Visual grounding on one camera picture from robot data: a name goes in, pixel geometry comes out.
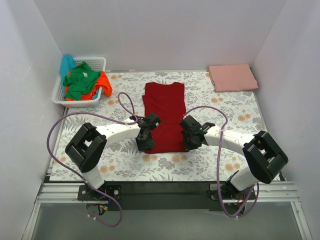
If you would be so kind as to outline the dark red t shirt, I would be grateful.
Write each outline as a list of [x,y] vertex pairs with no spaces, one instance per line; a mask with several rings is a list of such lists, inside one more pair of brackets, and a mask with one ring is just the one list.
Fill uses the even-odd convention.
[[151,131],[155,146],[145,152],[147,154],[185,152],[183,129],[180,126],[186,114],[185,85],[179,82],[146,83],[142,100],[144,114],[148,116],[154,113],[161,121],[160,125]]

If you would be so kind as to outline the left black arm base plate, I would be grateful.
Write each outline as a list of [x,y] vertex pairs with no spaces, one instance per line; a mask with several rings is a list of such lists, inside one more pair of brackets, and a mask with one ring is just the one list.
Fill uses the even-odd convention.
[[[102,185],[99,191],[111,196],[117,201],[122,197],[122,186],[115,184]],[[109,197],[100,194],[89,187],[87,184],[81,185],[78,189],[77,200],[78,201],[106,201]]]

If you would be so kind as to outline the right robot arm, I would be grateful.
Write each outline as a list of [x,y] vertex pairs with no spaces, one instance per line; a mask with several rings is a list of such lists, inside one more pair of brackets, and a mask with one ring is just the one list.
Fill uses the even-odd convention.
[[222,147],[245,157],[248,167],[236,171],[220,187],[223,197],[237,199],[258,182],[271,183],[289,162],[287,155],[266,131],[252,135],[222,130],[209,122],[201,125],[190,115],[179,125],[187,152],[207,145]]

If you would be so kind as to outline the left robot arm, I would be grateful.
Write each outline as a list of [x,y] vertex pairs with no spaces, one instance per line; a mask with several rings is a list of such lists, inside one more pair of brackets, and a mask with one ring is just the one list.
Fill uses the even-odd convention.
[[91,185],[89,194],[95,200],[103,199],[107,193],[105,180],[98,170],[98,163],[105,147],[127,139],[135,139],[140,152],[151,150],[155,147],[151,131],[160,123],[160,118],[152,112],[146,117],[131,116],[125,124],[93,126],[88,122],[80,127],[67,144],[65,152]]

